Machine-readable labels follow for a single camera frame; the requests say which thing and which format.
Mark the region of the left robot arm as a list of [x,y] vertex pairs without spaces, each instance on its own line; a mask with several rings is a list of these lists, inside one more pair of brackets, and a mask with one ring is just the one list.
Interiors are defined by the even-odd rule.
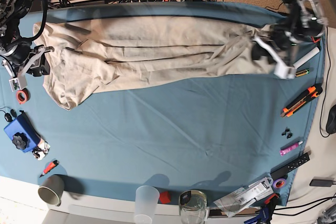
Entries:
[[267,35],[261,39],[269,45],[281,59],[289,64],[298,47],[303,42],[315,43],[323,35],[328,25],[319,0],[282,0],[289,14],[283,21],[270,26]]

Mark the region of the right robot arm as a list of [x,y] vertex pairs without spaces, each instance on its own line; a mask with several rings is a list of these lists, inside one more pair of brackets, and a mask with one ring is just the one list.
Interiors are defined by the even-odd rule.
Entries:
[[1,0],[1,58],[12,78],[25,73],[33,76],[48,75],[44,54],[53,51],[53,47],[43,45],[31,48],[33,41],[43,33],[47,21],[48,1],[40,0],[43,16],[40,29],[32,37],[20,35],[19,22],[25,17],[34,0]]

